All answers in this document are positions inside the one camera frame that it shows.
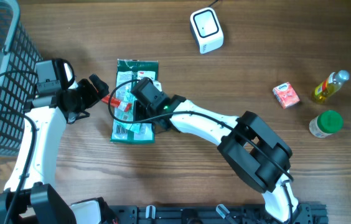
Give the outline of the red white candy stick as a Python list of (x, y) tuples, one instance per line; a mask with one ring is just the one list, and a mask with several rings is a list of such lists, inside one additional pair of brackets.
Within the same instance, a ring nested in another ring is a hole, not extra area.
[(110, 104), (112, 107), (117, 108), (123, 112), (128, 112), (132, 107), (131, 103), (121, 101), (115, 97), (110, 98), (109, 95), (102, 98), (101, 101), (106, 103), (106, 104)]

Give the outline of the green wipes packet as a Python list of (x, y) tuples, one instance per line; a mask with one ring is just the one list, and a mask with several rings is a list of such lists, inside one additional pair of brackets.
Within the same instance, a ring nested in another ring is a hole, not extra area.
[(155, 142), (154, 127), (151, 123), (136, 123), (133, 121), (142, 112), (136, 112), (136, 98), (131, 94), (132, 87), (136, 82), (131, 80), (140, 80), (144, 77), (157, 81), (159, 62), (119, 59), (117, 61), (116, 74), (116, 93), (114, 98), (122, 101), (123, 104), (131, 103), (131, 109), (125, 112), (125, 105), (114, 109), (113, 114), (116, 119), (129, 121), (128, 124), (113, 121), (113, 132), (111, 135), (112, 142), (121, 142), (127, 144), (149, 144)]

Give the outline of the orange white small box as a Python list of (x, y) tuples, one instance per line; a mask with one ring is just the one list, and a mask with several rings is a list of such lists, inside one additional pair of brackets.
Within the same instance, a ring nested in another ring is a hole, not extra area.
[(297, 93), (289, 82), (274, 87), (273, 94), (283, 109), (286, 109), (300, 102)]

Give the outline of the yellow oil bottle silver cap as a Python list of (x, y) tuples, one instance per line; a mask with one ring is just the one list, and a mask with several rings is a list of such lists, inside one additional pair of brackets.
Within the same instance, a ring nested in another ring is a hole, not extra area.
[(345, 82), (349, 81), (350, 74), (346, 70), (332, 72), (323, 82), (315, 87), (312, 92), (314, 102), (322, 104), (334, 93), (339, 91)]

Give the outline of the green lid jar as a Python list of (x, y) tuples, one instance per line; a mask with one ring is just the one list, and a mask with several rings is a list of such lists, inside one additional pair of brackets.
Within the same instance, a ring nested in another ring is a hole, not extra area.
[(326, 138), (339, 132), (343, 125), (342, 116), (334, 110), (328, 110), (311, 120), (309, 130), (317, 138)]

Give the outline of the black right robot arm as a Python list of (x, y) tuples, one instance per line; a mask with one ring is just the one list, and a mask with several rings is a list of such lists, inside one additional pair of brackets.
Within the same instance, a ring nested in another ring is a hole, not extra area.
[(292, 223), (298, 200), (290, 183), (290, 147), (255, 113), (227, 116), (205, 110), (183, 96), (139, 96), (145, 118), (163, 128), (196, 135), (217, 146), (235, 174), (264, 198), (266, 212)]

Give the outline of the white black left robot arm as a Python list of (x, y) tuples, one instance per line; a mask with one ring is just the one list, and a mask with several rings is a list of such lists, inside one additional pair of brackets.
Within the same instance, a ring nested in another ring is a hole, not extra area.
[(45, 90), (44, 83), (24, 105), (0, 97), (0, 117), (25, 122), (16, 166), (0, 194), (0, 223), (116, 223), (118, 218), (101, 198), (67, 205), (53, 187), (59, 143), (70, 113), (82, 113), (108, 95), (97, 75), (76, 88)]

